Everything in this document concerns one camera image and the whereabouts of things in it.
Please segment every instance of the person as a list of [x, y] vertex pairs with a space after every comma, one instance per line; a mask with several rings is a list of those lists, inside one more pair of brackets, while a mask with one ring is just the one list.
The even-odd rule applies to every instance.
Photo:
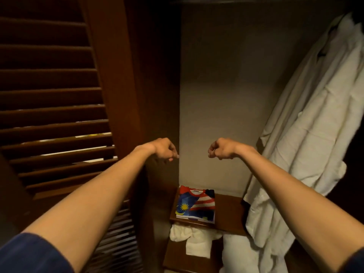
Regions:
[[[208, 154], [220, 160], [241, 159], [296, 238], [329, 271], [364, 272], [363, 224], [251, 146], [220, 138]], [[151, 155], [169, 161], [179, 158], [167, 138], [137, 146], [5, 244], [0, 249], [0, 272], [80, 272]]]

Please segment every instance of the closet rod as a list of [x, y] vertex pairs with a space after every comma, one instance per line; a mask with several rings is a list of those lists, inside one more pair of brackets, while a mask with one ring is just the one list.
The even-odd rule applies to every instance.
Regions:
[[281, 1], [312, 1], [312, 0], [173, 0], [170, 4], [230, 4], [253, 2], [281, 2]]

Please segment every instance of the hand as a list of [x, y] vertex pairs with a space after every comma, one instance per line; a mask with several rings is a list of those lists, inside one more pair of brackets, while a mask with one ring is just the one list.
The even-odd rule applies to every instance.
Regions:
[[160, 159], [168, 159], [173, 161], [173, 158], [179, 158], [176, 147], [168, 138], [158, 138], [147, 143], [153, 147], [153, 153]]
[[236, 154], [236, 146], [238, 146], [239, 144], [241, 143], [231, 140], [229, 138], [219, 138], [217, 141], [211, 144], [208, 150], [209, 157], [217, 157], [220, 160], [233, 159], [235, 157], [238, 157], [238, 155]]

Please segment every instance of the right arm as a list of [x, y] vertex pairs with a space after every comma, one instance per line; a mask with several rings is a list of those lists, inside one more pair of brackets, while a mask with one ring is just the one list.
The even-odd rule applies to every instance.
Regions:
[[364, 247], [364, 225], [312, 188], [261, 156], [252, 146], [220, 138], [209, 157], [239, 157], [259, 180], [296, 238], [331, 271]]

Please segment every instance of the yellow sun emblem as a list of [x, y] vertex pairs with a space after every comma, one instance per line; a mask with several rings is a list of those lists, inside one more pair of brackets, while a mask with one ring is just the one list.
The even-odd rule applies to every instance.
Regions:
[[189, 209], [188, 204], [182, 204], [181, 205], [181, 210], [182, 211], [187, 211], [188, 209]]

